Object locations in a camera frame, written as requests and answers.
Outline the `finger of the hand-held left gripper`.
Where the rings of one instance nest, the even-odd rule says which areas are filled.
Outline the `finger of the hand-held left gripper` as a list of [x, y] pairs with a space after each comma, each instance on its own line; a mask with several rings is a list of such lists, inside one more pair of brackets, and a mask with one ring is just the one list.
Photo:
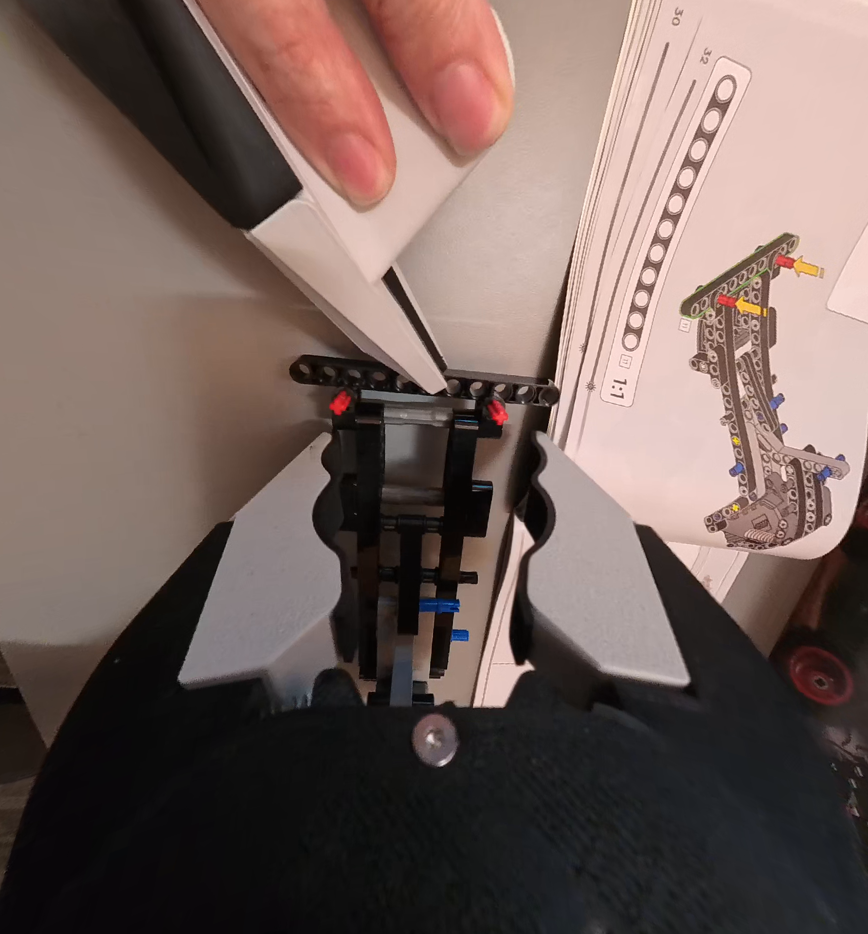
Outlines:
[[446, 390], [446, 359], [395, 264], [367, 278], [307, 197], [244, 234], [361, 350], [424, 391]]
[[267, 244], [266, 233], [290, 209], [302, 207], [368, 281], [380, 279], [417, 233], [475, 167], [445, 146], [401, 83], [360, 2], [327, 2], [331, 16], [370, 78], [388, 122], [397, 158], [396, 178], [381, 203], [357, 209], [323, 180], [293, 144], [270, 106], [219, 37], [198, 2], [185, 4], [217, 53], [272, 143], [301, 183], [291, 203], [273, 212], [249, 234]]

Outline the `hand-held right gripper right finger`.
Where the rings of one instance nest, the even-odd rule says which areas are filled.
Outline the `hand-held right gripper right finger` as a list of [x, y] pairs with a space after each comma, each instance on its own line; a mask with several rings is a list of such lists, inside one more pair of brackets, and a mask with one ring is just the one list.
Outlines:
[[594, 676], [683, 689], [690, 673], [627, 512], [542, 432], [521, 520], [510, 650], [562, 692]]

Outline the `black toy brick frame assembly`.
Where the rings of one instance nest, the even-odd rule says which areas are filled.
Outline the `black toy brick frame assembly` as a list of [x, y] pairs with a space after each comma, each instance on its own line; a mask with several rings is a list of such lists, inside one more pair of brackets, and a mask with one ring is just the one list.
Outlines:
[[[474, 478], [478, 443], [498, 439], [509, 419], [497, 391], [471, 410], [366, 400], [339, 389], [329, 403], [335, 437], [355, 445], [355, 471], [344, 475], [340, 497], [344, 531], [356, 535], [358, 677], [372, 683], [369, 706], [429, 708], [428, 683], [447, 671], [454, 643], [469, 639], [454, 620], [461, 588], [478, 584], [466, 569], [468, 539], [486, 537], [491, 482]], [[440, 485], [405, 487], [385, 482], [386, 427], [397, 417], [410, 426], [447, 431]]]

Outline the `grey desk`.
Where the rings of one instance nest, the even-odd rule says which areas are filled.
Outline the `grey desk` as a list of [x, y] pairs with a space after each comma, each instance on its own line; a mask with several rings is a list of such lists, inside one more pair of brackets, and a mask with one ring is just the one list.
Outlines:
[[[555, 372], [629, 2], [496, 2], [508, 132], [402, 255], [452, 368]], [[288, 379], [358, 356], [0, 2], [0, 647], [44, 743], [184, 557], [316, 434]]]

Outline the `long black holed brick beam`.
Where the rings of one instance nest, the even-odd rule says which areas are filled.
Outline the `long black holed brick beam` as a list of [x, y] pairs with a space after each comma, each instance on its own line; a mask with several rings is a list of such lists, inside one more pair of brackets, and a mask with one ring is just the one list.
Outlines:
[[560, 391], [547, 379], [508, 376], [487, 372], [446, 370], [445, 387], [426, 391], [409, 377], [372, 359], [347, 359], [301, 355], [289, 366], [289, 377], [312, 387], [397, 395], [433, 396], [483, 403], [497, 398], [505, 404], [551, 408]]

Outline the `person's left hand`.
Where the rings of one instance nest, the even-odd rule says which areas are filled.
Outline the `person's left hand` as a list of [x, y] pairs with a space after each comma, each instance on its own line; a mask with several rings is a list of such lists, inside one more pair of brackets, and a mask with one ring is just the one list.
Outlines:
[[[326, 2], [199, 2], [290, 140], [350, 204], [390, 192], [397, 157], [380, 98]], [[417, 108], [459, 157], [506, 131], [514, 79], [485, 1], [367, 1], [373, 31]]]

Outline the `black toy set box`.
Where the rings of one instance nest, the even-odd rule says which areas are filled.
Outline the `black toy set box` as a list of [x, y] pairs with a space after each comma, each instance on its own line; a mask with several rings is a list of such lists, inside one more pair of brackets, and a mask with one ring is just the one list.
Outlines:
[[868, 482], [771, 660], [818, 727], [868, 868]]

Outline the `white building instruction booklet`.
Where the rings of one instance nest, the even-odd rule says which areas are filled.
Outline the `white building instruction booklet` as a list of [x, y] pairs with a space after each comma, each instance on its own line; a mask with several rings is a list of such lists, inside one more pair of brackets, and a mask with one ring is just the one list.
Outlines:
[[549, 435], [777, 635], [868, 468], [868, 2], [630, 2]]

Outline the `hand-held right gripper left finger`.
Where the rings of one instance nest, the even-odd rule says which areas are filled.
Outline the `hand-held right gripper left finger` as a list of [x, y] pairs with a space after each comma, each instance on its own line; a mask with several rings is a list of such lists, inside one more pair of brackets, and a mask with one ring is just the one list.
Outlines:
[[179, 683], [311, 694], [344, 654], [348, 573], [339, 444], [315, 437], [233, 517]]

